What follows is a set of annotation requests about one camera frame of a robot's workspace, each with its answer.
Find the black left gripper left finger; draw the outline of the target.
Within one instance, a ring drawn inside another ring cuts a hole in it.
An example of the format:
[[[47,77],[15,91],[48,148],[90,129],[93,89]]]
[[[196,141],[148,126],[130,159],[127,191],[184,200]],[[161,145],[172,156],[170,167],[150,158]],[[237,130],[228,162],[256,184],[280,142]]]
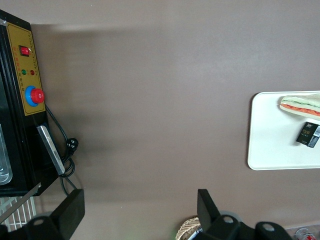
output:
[[[69,240],[85,216],[83,189],[73,190],[49,215],[32,219],[25,227],[28,240]]]

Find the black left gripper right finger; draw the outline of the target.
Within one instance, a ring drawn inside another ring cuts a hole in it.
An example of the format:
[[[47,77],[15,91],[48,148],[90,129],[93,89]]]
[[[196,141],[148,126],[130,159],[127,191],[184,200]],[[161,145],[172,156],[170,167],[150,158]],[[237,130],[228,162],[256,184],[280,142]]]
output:
[[[198,240],[251,240],[253,230],[236,214],[220,212],[207,189],[197,192],[197,217],[202,227]]]

